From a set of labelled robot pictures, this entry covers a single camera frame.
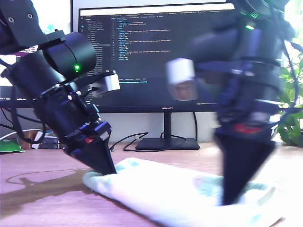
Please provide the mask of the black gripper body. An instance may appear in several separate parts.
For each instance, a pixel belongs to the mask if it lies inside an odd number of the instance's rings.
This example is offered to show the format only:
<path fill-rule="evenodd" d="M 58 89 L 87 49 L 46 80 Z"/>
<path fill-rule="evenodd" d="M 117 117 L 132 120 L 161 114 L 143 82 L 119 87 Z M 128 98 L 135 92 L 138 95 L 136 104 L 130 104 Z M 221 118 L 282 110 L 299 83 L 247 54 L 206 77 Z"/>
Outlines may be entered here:
<path fill-rule="evenodd" d="M 46 123 L 64 151 L 109 151 L 111 126 L 95 105 L 87 105 L 70 85 L 53 87 L 32 101 L 35 115 Z"/>
<path fill-rule="evenodd" d="M 270 120 L 278 112 L 281 79 L 276 70 L 240 71 L 216 74 L 217 132 L 271 132 Z"/>

